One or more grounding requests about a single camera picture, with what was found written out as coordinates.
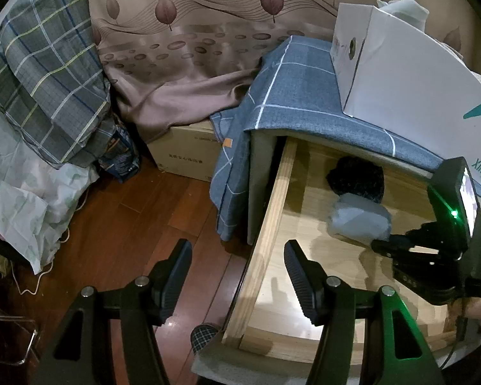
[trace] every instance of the white fabric with green print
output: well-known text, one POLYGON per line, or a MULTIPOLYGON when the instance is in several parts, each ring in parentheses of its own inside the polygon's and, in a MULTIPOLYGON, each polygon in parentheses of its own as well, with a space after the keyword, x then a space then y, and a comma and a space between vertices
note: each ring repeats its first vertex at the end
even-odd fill
POLYGON ((0 112, 0 234, 34 273, 52 261, 78 198, 97 179, 94 167, 52 168, 0 112))

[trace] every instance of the silver screw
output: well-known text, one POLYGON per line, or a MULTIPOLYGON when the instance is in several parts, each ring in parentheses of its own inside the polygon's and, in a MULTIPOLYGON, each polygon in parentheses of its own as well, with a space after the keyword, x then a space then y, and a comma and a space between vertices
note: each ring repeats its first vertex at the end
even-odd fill
POLYGON ((150 278, 145 277, 144 275, 135 278, 135 285, 137 285, 138 287, 143 287, 145 285, 148 285, 149 282, 150 282, 150 278))
POLYGON ((94 294, 94 288, 93 287, 84 287, 82 288, 82 291, 80 291, 80 295, 83 297, 91 297, 91 295, 94 294))
POLYGON ((337 277, 327 277, 326 283, 333 288, 338 287, 341 284, 341 280, 337 277))
POLYGON ((383 295, 391 297, 395 294, 395 289, 392 288, 390 285, 385 285, 384 287, 381 287, 381 292, 383 293, 383 295))

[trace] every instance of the wooden floor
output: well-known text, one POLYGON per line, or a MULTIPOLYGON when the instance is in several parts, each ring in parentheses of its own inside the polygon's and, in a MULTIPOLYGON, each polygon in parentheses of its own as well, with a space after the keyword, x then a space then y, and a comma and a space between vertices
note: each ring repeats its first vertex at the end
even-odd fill
MULTIPOLYGON (((157 329, 156 338, 170 382, 194 384, 191 330, 202 322, 223 324, 250 252, 239 240, 222 242, 215 223, 206 182, 161 172, 148 159, 124 184, 103 175, 91 187, 84 208, 75 213, 70 239, 61 245, 38 294, 20 296, 12 288, 10 312, 39 322, 37 350, 42 353, 82 287, 123 287, 148 274, 179 238, 186 238, 193 245, 191 269, 174 315, 157 329)), ((30 271, 19 268, 17 275, 22 289, 35 289, 30 271)), ((127 385, 118 321, 111 330, 117 385, 127 385)), ((34 369, 31 361, 27 375, 34 369)))

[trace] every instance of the drawer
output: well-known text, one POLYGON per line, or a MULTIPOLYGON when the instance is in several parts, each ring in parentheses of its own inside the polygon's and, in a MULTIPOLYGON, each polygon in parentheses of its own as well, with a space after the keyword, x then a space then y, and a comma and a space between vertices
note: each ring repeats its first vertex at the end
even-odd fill
MULTIPOLYGON (((391 260, 339 235, 329 235, 328 217, 338 196, 326 175, 347 154, 288 138, 271 199, 223 343, 252 353, 311 363, 322 326, 303 315, 283 262, 283 246, 297 239, 305 255, 360 289, 392 285, 432 350, 454 342, 448 307, 433 306, 392 278, 391 260)), ((392 232, 402 234, 435 219, 424 178, 396 161, 375 160, 385 174, 382 204, 392 214, 392 232)), ((364 321, 355 328, 352 364, 361 364, 364 321)))

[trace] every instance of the white cardboard box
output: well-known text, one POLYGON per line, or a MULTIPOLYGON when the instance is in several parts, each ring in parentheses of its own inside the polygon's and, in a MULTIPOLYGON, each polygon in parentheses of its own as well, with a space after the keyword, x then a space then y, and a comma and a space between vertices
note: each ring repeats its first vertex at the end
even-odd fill
POLYGON ((160 170, 211 181, 221 143, 210 120, 171 127, 168 132, 148 144, 160 170))
POLYGON ((377 7, 341 3, 331 59, 344 113, 465 157, 481 183, 481 83, 452 53, 377 7))

